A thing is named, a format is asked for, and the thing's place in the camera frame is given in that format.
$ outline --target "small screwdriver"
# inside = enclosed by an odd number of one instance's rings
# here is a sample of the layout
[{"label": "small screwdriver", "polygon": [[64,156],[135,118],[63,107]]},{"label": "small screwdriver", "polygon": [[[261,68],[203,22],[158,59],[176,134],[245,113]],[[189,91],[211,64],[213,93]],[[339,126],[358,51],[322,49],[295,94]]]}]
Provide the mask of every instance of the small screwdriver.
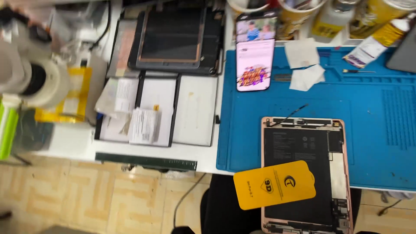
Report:
[{"label": "small screwdriver", "polygon": [[348,69],[342,70],[342,73],[357,73],[357,72],[368,72],[368,71],[348,70]]}]

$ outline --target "phone screen showing people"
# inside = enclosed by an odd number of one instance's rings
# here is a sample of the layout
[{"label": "phone screen showing people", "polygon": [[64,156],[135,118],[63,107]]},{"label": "phone screen showing people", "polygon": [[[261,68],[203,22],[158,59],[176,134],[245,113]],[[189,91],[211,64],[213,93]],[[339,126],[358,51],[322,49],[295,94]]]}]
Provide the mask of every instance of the phone screen showing people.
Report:
[{"label": "phone screen showing people", "polygon": [[265,90],[270,86],[276,17],[237,21],[237,90]]}]

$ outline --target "black cable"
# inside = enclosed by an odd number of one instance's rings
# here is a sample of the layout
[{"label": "black cable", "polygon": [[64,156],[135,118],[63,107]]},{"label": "black cable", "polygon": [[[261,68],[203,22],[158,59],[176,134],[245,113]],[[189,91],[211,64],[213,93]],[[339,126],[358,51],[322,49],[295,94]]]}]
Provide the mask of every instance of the black cable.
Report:
[{"label": "black cable", "polygon": [[381,211],[379,211],[378,213],[377,213],[377,216],[381,216],[381,215],[385,215],[385,214],[387,214],[387,210],[389,209],[389,208],[392,208],[392,207],[394,207],[395,205],[397,205],[399,202],[401,202],[402,201],[402,199],[400,199],[400,200],[398,200],[398,201],[396,201],[393,205],[391,205],[391,206],[388,206],[388,207],[385,207],[384,209],[382,209]]},{"label": "black cable", "polygon": [[98,46],[98,44],[100,43],[100,41],[103,39],[103,37],[105,36],[105,34],[107,33],[108,29],[110,28],[110,24],[111,24],[111,1],[108,0],[107,1],[108,4],[108,19],[107,19],[107,26],[105,27],[105,30],[103,32],[103,34],[97,39],[96,42],[94,42],[94,44],[92,44],[92,46],[89,48],[90,51],[92,51],[95,47]]},{"label": "black cable", "polygon": [[178,204],[175,207],[175,213],[173,214],[173,228],[176,228],[176,213],[178,211],[179,205],[182,203],[182,201],[185,199],[185,197],[201,182],[201,180],[204,178],[206,173],[204,173],[201,178],[181,197]]},{"label": "black cable", "polygon": [[279,125],[279,124],[283,123],[285,120],[289,119],[289,118],[290,118],[292,115],[294,115],[296,112],[300,111],[302,108],[307,107],[308,105],[309,105],[309,104],[308,104],[308,103],[306,103],[305,105],[303,105],[303,106],[299,107],[299,108],[298,108],[297,110],[295,110],[294,112],[290,113],[290,115],[288,115],[288,116],[287,116],[286,118],[284,118],[282,121],[280,121],[280,122],[276,122],[276,123],[274,123],[274,124],[272,124],[272,125],[270,125],[270,120],[269,120],[269,119],[267,119],[266,126],[267,126],[267,127],[273,127],[273,126]]}]

